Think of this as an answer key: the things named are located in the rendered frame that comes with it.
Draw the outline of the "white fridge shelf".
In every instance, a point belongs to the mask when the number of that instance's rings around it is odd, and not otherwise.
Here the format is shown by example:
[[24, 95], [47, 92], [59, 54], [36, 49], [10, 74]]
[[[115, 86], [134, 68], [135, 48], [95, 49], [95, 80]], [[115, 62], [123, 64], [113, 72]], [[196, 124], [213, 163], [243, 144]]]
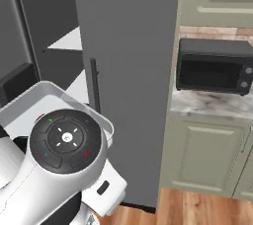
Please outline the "white fridge shelf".
[[81, 50], [82, 40], [80, 34], [80, 28], [77, 27], [67, 33], [65, 36], [61, 37], [51, 45], [47, 47], [48, 49], [67, 49], [67, 50]]

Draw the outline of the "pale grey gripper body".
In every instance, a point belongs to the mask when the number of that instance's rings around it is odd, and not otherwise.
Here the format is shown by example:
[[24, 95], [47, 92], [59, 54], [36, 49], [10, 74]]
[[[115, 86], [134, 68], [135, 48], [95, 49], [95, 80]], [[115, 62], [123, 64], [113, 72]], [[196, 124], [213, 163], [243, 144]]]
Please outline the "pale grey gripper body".
[[78, 225], [100, 225], [99, 219], [84, 203], [80, 206]]

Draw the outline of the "narrow pale green cupboard door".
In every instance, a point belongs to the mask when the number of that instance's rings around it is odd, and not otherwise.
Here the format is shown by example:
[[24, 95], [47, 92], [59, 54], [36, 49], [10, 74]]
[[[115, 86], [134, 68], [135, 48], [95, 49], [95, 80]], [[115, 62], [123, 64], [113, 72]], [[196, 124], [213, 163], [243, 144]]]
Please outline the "narrow pale green cupboard door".
[[253, 201], [253, 147], [250, 150], [233, 197]]

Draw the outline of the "black microwave oven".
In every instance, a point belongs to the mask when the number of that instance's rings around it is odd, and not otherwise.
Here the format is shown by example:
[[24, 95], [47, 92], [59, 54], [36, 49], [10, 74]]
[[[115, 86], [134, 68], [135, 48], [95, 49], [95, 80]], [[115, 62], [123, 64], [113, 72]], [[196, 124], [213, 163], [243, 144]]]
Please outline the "black microwave oven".
[[176, 88], [245, 96], [253, 84], [253, 46], [246, 40], [181, 38]]

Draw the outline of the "wide pale green cupboard door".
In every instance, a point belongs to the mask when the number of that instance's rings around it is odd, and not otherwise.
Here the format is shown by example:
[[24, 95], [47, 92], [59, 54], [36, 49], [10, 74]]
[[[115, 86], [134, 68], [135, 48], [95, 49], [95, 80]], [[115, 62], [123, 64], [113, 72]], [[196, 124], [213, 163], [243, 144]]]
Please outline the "wide pale green cupboard door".
[[252, 123], [171, 114], [160, 185], [231, 197], [252, 147]]

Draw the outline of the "white freezer drawer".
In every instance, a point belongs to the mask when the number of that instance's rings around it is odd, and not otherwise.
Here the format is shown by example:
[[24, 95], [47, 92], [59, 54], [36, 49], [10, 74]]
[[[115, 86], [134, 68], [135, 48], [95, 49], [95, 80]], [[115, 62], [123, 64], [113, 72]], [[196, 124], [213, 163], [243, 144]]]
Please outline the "white freezer drawer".
[[113, 124], [92, 108], [75, 100], [52, 82], [41, 81], [0, 109], [0, 125], [12, 139], [28, 136], [42, 115], [61, 109], [76, 109], [92, 116], [103, 128], [108, 146], [113, 144]]

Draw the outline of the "grey fridge body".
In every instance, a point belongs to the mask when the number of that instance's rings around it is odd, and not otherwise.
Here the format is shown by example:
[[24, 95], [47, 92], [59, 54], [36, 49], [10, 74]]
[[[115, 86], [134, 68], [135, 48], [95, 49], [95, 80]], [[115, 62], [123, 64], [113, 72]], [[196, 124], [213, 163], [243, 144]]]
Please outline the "grey fridge body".
[[79, 27], [75, 0], [21, 1], [42, 79], [53, 82], [73, 98], [88, 104], [82, 49], [47, 48]]

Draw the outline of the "open grey fridge door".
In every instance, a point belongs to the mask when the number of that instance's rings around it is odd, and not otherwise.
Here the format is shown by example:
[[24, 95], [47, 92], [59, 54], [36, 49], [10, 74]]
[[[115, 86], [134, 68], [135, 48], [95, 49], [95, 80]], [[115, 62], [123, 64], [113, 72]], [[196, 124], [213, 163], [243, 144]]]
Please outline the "open grey fridge door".
[[24, 63], [40, 72], [19, 0], [0, 0], [0, 79]]

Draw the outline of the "black door bin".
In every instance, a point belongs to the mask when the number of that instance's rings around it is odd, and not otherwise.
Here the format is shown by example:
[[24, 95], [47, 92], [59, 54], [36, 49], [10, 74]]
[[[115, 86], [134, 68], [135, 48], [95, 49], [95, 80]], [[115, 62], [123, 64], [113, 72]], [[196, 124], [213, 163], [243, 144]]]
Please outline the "black door bin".
[[0, 108], [39, 81], [32, 63], [24, 63], [0, 79]]

